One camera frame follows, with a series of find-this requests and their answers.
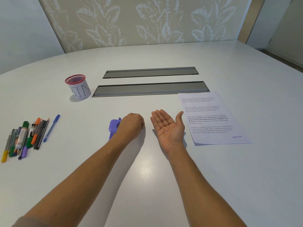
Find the floor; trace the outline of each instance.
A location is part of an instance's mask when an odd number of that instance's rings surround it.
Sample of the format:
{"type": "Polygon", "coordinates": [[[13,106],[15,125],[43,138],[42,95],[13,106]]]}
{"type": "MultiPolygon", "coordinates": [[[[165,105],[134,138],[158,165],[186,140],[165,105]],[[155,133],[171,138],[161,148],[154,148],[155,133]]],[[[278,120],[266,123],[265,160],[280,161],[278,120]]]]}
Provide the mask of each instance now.
{"type": "Polygon", "coordinates": [[[271,52],[268,52],[268,51],[266,51],[264,49],[260,50],[260,52],[262,52],[262,53],[264,53],[264,54],[266,54],[266,55],[268,55],[268,56],[276,59],[277,61],[280,61],[280,62],[282,62],[282,63],[284,63],[284,64],[286,64],[286,65],[288,65],[288,66],[290,66],[290,67],[292,67],[292,68],[294,68],[296,70],[298,70],[299,72],[303,73],[303,67],[301,67],[301,66],[299,66],[299,65],[297,65],[297,64],[295,64],[295,63],[293,63],[291,61],[288,61],[288,60],[286,60],[286,59],[284,59],[284,58],[282,58],[280,56],[277,56],[277,55],[275,55],[275,54],[273,54],[271,52]]]}

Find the printed document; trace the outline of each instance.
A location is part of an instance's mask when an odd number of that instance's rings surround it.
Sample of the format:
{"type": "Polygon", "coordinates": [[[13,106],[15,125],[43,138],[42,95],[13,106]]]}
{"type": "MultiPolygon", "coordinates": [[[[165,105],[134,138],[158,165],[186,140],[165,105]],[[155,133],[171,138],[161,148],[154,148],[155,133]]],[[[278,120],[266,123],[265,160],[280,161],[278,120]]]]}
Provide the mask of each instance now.
{"type": "Polygon", "coordinates": [[[252,143],[217,92],[180,93],[179,98],[194,143],[252,143]]]}

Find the mesh pen cup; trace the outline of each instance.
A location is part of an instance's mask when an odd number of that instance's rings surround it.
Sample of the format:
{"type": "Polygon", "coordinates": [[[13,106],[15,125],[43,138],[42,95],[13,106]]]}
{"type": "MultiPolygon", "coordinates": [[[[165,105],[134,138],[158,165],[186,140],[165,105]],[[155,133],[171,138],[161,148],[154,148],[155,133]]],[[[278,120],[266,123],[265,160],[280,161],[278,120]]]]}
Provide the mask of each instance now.
{"type": "Polygon", "coordinates": [[[70,76],[66,78],[65,83],[68,84],[76,99],[86,99],[92,94],[86,83],[85,75],[70,76]]]}

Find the forearm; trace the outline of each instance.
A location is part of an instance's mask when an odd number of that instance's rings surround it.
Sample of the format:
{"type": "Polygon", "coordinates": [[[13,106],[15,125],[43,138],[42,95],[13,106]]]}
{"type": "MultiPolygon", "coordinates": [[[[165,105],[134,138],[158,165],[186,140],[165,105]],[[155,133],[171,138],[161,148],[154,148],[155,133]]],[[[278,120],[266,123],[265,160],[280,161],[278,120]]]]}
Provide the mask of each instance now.
{"type": "Polygon", "coordinates": [[[25,216],[51,226],[77,226],[100,193],[127,141],[112,137],[25,216]]]}
{"type": "Polygon", "coordinates": [[[192,227],[246,226],[229,204],[206,181],[184,146],[169,154],[192,227]]]}

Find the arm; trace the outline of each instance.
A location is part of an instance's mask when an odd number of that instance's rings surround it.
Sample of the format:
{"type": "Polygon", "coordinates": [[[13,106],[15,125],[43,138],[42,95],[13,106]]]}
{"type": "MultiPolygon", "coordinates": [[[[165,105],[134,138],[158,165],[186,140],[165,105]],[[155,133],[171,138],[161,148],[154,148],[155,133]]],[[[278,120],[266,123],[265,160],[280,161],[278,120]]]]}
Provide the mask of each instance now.
{"type": "Polygon", "coordinates": [[[211,187],[187,153],[183,145],[183,112],[176,116],[176,122],[164,110],[151,114],[151,121],[159,143],[167,153],[192,227],[245,227],[241,218],[211,187]]]}
{"type": "Polygon", "coordinates": [[[57,185],[25,217],[36,217],[51,226],[77,226],[100,193],[116,160],[144,128],[139,114],[128,114],[101,149],[57,185]]]}

